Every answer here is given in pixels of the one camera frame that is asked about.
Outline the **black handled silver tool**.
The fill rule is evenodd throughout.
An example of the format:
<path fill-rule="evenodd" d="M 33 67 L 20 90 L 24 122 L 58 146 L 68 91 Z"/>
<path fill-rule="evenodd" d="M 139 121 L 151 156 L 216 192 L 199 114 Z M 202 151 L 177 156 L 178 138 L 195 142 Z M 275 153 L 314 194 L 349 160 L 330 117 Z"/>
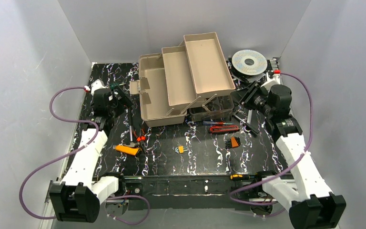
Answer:
<path fill-rule="evenodd" d="M 130 134 L 130 142 L 133 142 L 133 123 L 132 123 L 132 110 L 131 108 L 127 109 L 128 113 L 128 124 L 129 124 L 129 134 Z"/>

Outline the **red handled pliers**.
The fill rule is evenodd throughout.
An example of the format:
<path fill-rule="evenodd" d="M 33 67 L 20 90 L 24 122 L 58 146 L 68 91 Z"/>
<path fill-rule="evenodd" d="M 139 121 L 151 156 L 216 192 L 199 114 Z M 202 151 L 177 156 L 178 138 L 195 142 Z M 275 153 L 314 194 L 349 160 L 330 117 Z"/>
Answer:
<path fill-rule="evenodd" d="M 139 131 L 135 130 L 134 134 L 135 134 L 136 140 L 137 140 L 141 150 L 143 151 L 144 154 L 146 154 L 147 153 L 146 146 L 145 146 L 146 136 L 145 136 L 144 129 L 141 128 Z"/>

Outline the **translucent brown tool box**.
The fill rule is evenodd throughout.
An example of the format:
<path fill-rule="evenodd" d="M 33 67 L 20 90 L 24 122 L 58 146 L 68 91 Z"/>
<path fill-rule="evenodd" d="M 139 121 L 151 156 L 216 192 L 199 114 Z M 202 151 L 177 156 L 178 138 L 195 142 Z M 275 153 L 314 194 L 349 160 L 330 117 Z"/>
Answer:
<path fill-rule="evenodd" d="M 206 108 L 235 90 L 216 32 L 184 35 L 178 46 L 141 55 L 138 73 L 130 94 L 139 95 L 148 127 L 181 124 L 188 109 Z"/>

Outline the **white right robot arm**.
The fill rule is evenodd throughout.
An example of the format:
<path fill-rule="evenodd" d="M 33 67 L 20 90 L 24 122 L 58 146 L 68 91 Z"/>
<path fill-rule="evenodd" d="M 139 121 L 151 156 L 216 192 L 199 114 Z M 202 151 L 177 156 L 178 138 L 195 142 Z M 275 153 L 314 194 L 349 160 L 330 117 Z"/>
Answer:
<path fill-rule="evenodd" d="M 239 104 L 265 116 L 266 129 L 281 151 L 288 168 L 280 173 L 263 172 L 256 175 L 257 182 L 233 190 L 232 201 L 262 206 L 266 203 L 236 198 L 246 190 L 262 188 L 289 214 L 295 229 L 334 229 L 346 208 L 342 195 L 336 195 L 326 184 L 309 152 L 312 140 L 305 142 L 298 121 L 290 114 L 292 92 L 281 84 L 270 88 L 254 83 Z"/>

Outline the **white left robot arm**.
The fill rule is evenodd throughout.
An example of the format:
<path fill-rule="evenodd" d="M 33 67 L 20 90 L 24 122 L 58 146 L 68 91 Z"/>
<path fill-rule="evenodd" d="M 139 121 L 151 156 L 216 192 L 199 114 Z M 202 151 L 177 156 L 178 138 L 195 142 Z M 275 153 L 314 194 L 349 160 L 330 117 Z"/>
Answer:
<path fill-rule="evenodd" d="M 100 205 L 119 189 L 118 177 L 104 176 L 94 182 L 93 175 L 115 119 L 131 107 L 132 102 L 117 84 L 92 85 L 91 94 L 92 114 L 82 123 L 78 151 L 61 182 L 52 185 L 49 192 L 59 221 L 93 223 Z"/>

